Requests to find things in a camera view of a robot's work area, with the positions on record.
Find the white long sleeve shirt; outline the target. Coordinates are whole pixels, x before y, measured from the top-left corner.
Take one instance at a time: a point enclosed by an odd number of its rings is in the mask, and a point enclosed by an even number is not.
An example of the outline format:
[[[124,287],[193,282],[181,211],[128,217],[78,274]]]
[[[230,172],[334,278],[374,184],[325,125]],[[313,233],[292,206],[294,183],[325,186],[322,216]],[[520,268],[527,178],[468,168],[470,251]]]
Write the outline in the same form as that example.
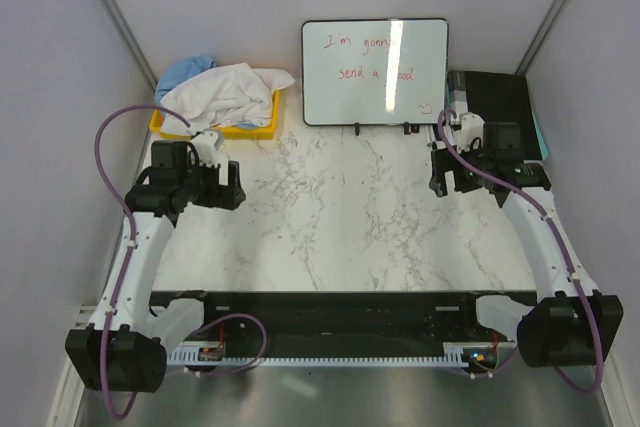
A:
[[[193,129],[264,128],[273,119],[274,93],[294,82],[285,70],[227,65],[179,84],[162,97],[160,106],[186,119]]]

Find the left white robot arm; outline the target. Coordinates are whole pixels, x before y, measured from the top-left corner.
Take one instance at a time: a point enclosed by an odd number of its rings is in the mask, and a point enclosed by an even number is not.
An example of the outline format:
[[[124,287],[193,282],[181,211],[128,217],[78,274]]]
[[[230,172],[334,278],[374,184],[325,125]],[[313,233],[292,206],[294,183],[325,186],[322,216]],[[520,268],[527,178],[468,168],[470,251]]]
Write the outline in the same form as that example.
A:
[[[157,314],[150,301],[162,254],[186,207],[232,211],[246,198],[238,162],[222,166],[217,160],[221,143],[212,130],[152,143],[150,166],[124,197],[129,215],[102,297],[86,327],[70,330],[65,341],[86,388],[155,392],[182,341],[218,332],[218,314],[199,300],[172,300]]]

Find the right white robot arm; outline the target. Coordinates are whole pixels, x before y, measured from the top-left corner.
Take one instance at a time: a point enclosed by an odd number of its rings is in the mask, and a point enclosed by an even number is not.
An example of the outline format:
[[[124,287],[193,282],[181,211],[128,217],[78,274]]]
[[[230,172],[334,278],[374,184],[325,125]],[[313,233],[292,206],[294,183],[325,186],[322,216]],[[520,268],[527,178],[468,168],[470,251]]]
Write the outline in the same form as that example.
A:
[[[443,147],[431,153],[430,189],[486,190],[514,228],[533,274],[536,302],[526,306],[506,294],[483,295],[458,315],[467,339],[492,330],[515,341],[529,367],[593,366],[602,369],[623,318],[615,295],[605,295],[570,244],[544,167],[527,160],[512,122],[484,122],[474,114],[437,122]]]

